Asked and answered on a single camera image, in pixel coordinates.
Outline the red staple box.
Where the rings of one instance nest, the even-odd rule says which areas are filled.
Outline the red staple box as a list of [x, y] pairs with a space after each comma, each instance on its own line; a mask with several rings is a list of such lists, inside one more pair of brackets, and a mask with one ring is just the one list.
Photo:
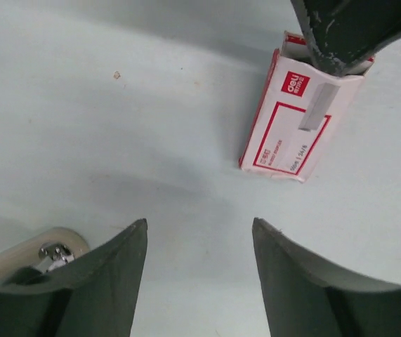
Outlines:
[[239, 167], [304, 183], [312, 174], [374, 58], [344, 77], [312, 65], [300, 34], [284, 33], [270, 68]]

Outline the beige black stapler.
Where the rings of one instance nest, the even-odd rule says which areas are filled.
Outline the beige black stapler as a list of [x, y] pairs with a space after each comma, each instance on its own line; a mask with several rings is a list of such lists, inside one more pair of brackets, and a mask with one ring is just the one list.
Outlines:
[[0, 278], [22, 267], [48, 272], [88, 253], [87, 241], [74, 230], [54, 227], [0, 253]]

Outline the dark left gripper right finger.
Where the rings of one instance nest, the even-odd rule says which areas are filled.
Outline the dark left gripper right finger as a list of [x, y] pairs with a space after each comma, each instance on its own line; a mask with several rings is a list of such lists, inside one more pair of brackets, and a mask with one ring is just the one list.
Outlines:
[[401, 285], [341, 267], [262, 218], [252, 235], [271, 336], [401, 336]]

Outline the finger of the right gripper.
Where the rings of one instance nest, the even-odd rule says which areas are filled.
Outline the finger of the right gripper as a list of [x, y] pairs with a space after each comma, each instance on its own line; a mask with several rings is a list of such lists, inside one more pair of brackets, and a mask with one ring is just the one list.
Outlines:
[[292, 1], [314, 67], [342, 77], [401, 39], [401, 0]]

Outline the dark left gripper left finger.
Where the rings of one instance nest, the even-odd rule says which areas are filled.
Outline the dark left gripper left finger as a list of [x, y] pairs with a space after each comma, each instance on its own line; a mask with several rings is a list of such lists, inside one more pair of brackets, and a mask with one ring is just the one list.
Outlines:
[[147, 221], [51, 271], [0, 277], [0, 336], [129, 336], [147, 253]]

